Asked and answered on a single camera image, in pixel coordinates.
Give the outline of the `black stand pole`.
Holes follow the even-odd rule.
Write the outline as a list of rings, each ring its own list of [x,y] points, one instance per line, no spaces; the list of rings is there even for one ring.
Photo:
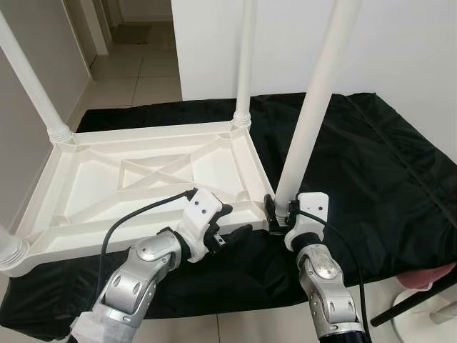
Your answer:
[[[381,314],[378,314],[378,316],[373,317],[369,323],[372,324],[373,327],[380,326],[380,324],[384,324],[400,314],[404,314],[408,310],[417,307],[419,304],[430,299],[434,295],[440,294],[447,288],[452,287],[454,284],[457,284],[457,275],[455,272],[451,272],[440,280],[434,282],[428,290],[420,290],[418,293],[409,295],[404,300],[395,301],[393,306],[389,307],[388,310],[382,312]]]

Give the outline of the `black table cloth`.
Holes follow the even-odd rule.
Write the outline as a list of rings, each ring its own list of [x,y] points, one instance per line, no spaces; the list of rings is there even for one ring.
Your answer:
[[[333,95],[301,183],[330,199],[337,233],[327,247],[345,284],[373,283],[456,261],[457,166],[379,95]],[[33,339],[63,339],[96,301],[100,272],[124,249],[46,262],[9,282],[0,327]],[[201,262],[169,272],[149,319],[211,316],[297,306],[306,294],[283,238],[252,232]]]

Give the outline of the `white plastic table top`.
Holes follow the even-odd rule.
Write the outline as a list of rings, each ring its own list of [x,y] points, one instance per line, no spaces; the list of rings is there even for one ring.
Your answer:
[[[273,189],[247,130],[223,121],[78,133],[53,147],[13,235],[29,242],[33,268],[92,256],[118,219],[168,199],[116,228],[107,249],[121,251],[176,225],[187,205],[181,193],[194,187],[232,206],[221,233],[265,227]]]

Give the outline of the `white door frame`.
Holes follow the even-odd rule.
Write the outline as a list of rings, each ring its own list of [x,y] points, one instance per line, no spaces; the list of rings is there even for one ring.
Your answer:
[[[105,0],[62,0],[77,39],[79,51],[87,64],[96,56],[111,53],[111,30]]]

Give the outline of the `white plastic table leg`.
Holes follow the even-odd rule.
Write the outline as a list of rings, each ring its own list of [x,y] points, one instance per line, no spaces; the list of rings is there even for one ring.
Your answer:
[[[290,216],[288,206],[299,193],[362,3],[363,0],[334,0],[278,181],[275,205],[279,216]]]
[[[0,49],[3,50],[4,55],[9,60],[16,78],[19,79],[27,96],[29,96],[29,100],[45,125],[49,140],[55,144],[74,144],[75,135],[71,128],[60,118],[59,112],[50,100],[48,92],[39,81],[35,69],[27,60],[19,40],[14,36],[9,21],[7,21],[2,11],[0,11]]]
[[[241,26],[239,27],[237,101],[231,120],[235,129],[247,129],[251,125],[249,87],[251,87],[257,3],[258,0],[243,0]]]
[[[30,245],[0,224],[0,274],[22,277],[33,269],[27,264]]]

